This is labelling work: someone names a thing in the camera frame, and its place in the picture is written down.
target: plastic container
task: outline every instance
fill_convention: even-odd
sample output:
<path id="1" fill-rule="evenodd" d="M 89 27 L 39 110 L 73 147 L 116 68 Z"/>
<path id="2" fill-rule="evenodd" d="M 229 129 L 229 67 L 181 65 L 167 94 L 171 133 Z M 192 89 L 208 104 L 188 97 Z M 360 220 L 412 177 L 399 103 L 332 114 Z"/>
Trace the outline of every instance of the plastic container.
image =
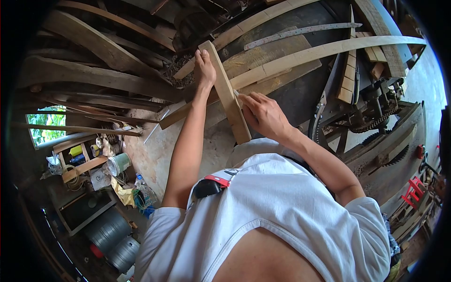
<path id="1" fill-rule="evenodd" d="M 106 161 L 108 169 L 113 176 L 118 176 L 121 172 L 125 171 L 127 167 L 132 164 L 127 153 L 122 153 L 115 157 L 109 157 Z"/>

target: green foliage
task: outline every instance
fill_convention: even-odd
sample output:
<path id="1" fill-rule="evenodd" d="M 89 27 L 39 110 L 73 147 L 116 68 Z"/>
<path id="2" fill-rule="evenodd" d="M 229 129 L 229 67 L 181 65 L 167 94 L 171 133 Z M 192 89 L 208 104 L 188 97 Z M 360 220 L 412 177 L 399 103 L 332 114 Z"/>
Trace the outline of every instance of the green foliage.
<path id="1" fill-rule="evenodd" d="M 28 123 L 33 125 L 66 125 L 66 115 L 58 115 L 56 112 L 65 111 L 63 107 L 45 107 L 39 109 L 39 111 L 55 111 L 55 114 L 28 114 Z M 31 134 L 33 137 L 34 145 L 37 146 L 52 139 L 62 137 L 66 135 L 65 131 L 61 130 L 48 130 L 48 129 L 35 129 L 32 128 Z"/>

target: left hand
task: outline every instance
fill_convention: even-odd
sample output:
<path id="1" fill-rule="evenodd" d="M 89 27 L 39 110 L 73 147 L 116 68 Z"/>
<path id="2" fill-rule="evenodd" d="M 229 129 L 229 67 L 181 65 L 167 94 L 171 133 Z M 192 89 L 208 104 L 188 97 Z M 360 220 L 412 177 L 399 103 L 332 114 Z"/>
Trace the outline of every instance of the left hand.
<path id="1" fill-rule="evenodd" d="M 216 81 L 216 70 L 210 60 L 210 54 L 207 50 L 196 50 L 194 53 L 196 63 L 194 65 L 194 81 L 199 88 L 211 89 Z"/>

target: gray plastic barrel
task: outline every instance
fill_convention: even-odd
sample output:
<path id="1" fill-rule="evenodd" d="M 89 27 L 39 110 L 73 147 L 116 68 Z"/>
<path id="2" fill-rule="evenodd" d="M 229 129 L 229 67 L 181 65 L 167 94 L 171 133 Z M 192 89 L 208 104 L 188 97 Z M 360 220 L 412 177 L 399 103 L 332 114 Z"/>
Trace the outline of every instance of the gray plastic barrel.
<path id="1" fill-rule="evenodd" d="M 102 254 L 111 251 L 131 232 L 132 228 L 115 208 L 109 208 L 84 228 L 86 236 Z"/>
<path id="2" fill-rule="evenodd" d="M 105 255 L 110 264 L 116 267 L 119 272 L 127 273 L 127 271 L 135 263 L 136 254 L 138 253 L 139 243 L 131 236 L 124 238 L 113 250 Z"/>

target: person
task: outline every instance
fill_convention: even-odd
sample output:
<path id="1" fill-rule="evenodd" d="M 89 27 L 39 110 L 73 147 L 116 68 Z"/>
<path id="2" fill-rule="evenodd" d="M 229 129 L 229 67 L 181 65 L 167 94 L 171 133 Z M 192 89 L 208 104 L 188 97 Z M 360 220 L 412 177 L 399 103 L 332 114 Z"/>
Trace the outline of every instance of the person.
<path id="1" fill-rule="evenodd" d="M 266 138 L 235 146 L 230 169 L 212 174 L 232 175 L 228 187 L 195 196 L 207 98 L 216 80 L 208 52 L 197 50 L 195 58 L 196 95 L 161 207 L 148 220 L 135 279 L 383 281 L 390 246 L 379 205 L 344 163 L 291 126 L 276 101 L 262 94 L 238 99 L 248 124 Z"/>

